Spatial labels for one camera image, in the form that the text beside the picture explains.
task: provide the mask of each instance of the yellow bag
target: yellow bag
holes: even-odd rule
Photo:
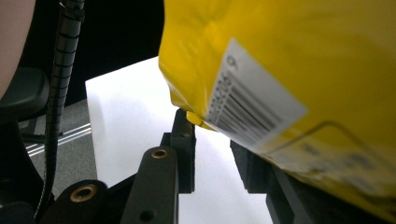
[[[396,1],[165,0],[188,119],[396,222]]]

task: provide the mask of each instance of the gray surface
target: gray surface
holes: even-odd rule
[[[87,101],[81,101],[64,109],[61,132],[67,132],[90,123]],[[37,121],[35,133],[44,133],[45,118]],[[44,174],[44,153],[33,156],[33,164],[38,172]],[[96,179],[92,136],[85,135],[58,148],[58,163],[53,193],[55,197],[68,186],[83,180]]]

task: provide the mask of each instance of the barcode label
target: barcode label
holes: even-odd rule
[[[306,113],[236,40],[230,41],[206,113],[210,126],[254,150]]]

